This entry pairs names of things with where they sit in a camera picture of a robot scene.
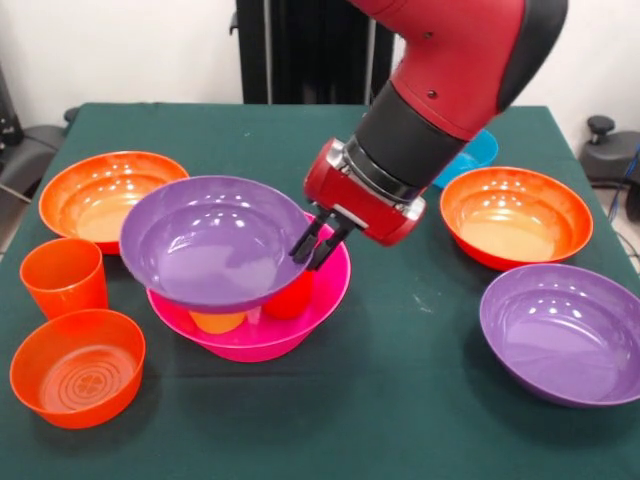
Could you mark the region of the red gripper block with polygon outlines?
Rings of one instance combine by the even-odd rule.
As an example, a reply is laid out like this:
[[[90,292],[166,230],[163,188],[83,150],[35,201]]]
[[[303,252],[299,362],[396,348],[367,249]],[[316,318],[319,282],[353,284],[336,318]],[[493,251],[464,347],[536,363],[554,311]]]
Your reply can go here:
[[[319,270],[353,230],[352,226],[340,224],[316,247],[319,232],[331,211],[347,217],[367,237],[385,247],[401,242],[427,212],[427,203],[421,197],[401,204],[370,189],[348,168],[344,143],[335,138],[323,146],[312,164],[304,180],[304,192],[325,208],[319,210],[289,252],[294,262],[305,262],[313,254],[309,271]]]

